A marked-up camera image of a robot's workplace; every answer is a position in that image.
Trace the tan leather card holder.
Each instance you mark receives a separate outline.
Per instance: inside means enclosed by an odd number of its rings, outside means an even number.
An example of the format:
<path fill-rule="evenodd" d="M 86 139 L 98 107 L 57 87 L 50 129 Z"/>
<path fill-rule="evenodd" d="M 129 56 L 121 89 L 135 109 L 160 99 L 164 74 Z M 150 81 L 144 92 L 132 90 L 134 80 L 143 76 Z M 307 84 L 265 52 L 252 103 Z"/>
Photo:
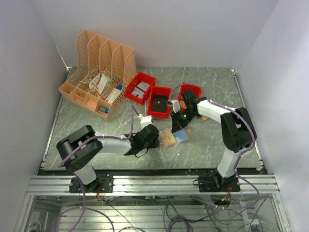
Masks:
<path fill-rule="evenodd" d="M 162 146 L 167 149 L 167 148 L 171 148 L 173 146 L 177 146 L 179 144 L 182 144 L 182 143 L 186 143 L 188 141 L 191 140 L 191 136 L 190 136 L 190 130 L 187 130 L 187 129 L 182 129 L 176 133 L 173 133 L 173 136 L 176 140 L 176 143 L 173 144 L 173 145 L 170 145 L 170 146 L 165 146 L 163 141 L 162 141 L 162 138 L 161 138 L 161 131 L 159 132 L 159 140 L 160 140 L 160 143 L 162 144 Z"/>

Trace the gold striped card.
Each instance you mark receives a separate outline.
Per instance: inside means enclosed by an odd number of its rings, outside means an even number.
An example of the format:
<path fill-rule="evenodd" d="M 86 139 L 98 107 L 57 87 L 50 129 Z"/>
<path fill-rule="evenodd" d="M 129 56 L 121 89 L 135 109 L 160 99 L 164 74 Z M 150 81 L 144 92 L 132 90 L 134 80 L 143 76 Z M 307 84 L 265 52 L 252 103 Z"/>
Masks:
<path fill-rule="evenodd" d="M 183 101 L 180 101 L 179 104 L 180 104 L 181 110 L 185 110 L 186 109 L 186 105 L 185 105 L 185 103 Z"/>

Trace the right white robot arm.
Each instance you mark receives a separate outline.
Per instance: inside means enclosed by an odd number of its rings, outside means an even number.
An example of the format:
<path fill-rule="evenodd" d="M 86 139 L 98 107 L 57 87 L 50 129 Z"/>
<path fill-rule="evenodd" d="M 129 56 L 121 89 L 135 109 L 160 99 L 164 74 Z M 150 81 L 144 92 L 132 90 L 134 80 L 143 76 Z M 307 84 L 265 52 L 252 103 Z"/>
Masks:
<path fill-rule="evenodd" d="M 220 123 L 225 145 L 223 157 L 212 175 L 213 187 L 224 191 L 235 179 L 238 164 L 244 153 L 255 146 L 257 138 L 253 123 L 246 108 L 230 108 L 207 97 L 198 98 L 193 90 L 182 93 L 186 106 L 181 109 L 178 100 L 168 100 L 172 107 L 172 133 L 184 129 L 194 117 L 208 117 Z"/>

